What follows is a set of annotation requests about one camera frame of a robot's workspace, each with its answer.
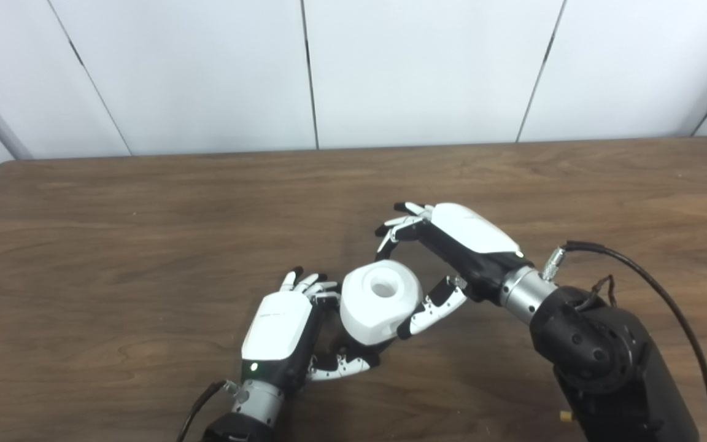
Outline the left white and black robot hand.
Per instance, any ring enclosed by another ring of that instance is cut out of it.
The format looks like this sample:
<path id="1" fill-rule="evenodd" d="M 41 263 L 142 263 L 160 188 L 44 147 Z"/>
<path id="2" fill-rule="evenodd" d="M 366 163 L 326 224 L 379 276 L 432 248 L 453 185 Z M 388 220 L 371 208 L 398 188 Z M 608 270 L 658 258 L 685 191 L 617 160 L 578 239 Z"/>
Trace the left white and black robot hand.
<path id="1" fill-rule="evenodd" d="M 354 341 L 345 331 L 331 352 L 316 352 L 323 320 L 339 313 L 341 287 L 326 274 L 289 271 L 275 293 L 261 299 L 241 347 L 241 379 L 270 384 L 285 395 L 297 394 L 308 382 L 361 374 L 381 364 L 382 345 Z"/>

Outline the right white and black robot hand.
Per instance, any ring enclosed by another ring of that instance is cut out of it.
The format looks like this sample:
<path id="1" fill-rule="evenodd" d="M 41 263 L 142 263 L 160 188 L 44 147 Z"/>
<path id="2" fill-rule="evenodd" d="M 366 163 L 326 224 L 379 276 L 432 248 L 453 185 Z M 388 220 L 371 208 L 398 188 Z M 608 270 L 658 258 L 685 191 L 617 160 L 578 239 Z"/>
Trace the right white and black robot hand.
<path id="1" fill-rule="evenodd" d="M 468 207 L 455 203 L 395 204 L 404 215 L 375 230 L 382 239 L 376 261 L 387 260 L 401 242 L 420 241 L 454 269 L 396 328 L 400 339 L 412 338 L 446 318 L 466 300 L 495 304 L 509 276 L 533 264 L 505 232 Z"/>

